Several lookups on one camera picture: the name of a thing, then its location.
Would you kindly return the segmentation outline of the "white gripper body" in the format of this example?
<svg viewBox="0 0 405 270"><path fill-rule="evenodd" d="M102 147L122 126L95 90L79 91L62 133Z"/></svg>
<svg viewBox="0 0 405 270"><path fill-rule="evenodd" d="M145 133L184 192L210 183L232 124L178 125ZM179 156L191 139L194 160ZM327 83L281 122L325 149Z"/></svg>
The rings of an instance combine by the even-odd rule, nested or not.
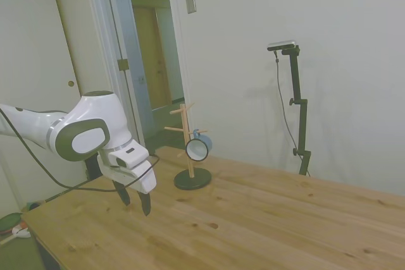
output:
<svg viewBox="0 0 405 270"><path fill-rule="evenodd" d="M147 152L100 152L97 161L105 177L122 185L130 184L130 188L148 194L157 184L148 156Z"/></svg>

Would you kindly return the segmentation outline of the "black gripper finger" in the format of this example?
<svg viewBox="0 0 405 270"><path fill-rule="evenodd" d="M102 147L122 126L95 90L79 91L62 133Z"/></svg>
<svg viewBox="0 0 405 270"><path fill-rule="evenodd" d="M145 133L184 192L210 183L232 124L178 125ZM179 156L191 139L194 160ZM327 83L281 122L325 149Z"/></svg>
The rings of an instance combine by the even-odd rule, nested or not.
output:
<svg viewBox="0 0 405 270"><path fill-rule="evenodd" d="M145 216L148 216L151 213L151 196L149 193L142 192L138 192L138 195L142 206L142 212Z"/></svg>
<svg viewBox="0 0 405 270"><path fill-rule="evenodd" d="M131 203L130 196L125 188L125 185L118 183L117 181L113 181L115 186L115 190L117 194L120 196L121 201L124 203L125 206L129 206Z"/></svg>

